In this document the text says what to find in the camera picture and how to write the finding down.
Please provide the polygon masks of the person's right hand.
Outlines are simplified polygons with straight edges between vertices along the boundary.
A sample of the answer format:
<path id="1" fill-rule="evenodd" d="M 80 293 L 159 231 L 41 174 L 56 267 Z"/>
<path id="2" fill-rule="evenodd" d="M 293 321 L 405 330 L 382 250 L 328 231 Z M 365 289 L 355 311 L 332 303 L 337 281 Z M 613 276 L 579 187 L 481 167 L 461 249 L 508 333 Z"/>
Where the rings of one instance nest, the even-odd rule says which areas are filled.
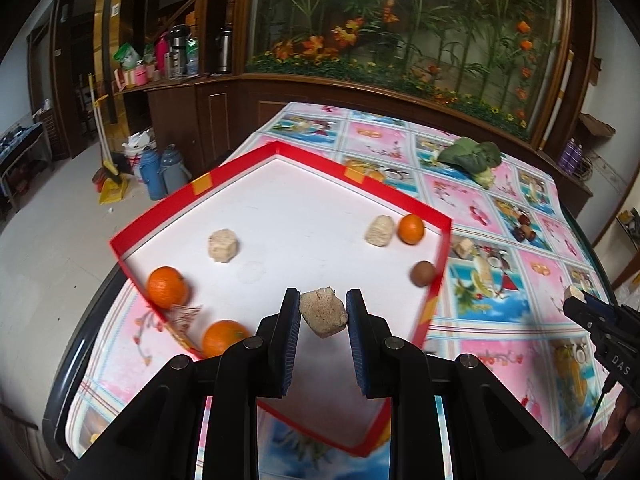
<path id="1" fill-rule="evenodd" d="M 612 460 L 629 437 L 638 431 L 639 401 L 628 389 L 624 389 L 616 399 L 614 411 L 602 434 L 605 459 Z"/>

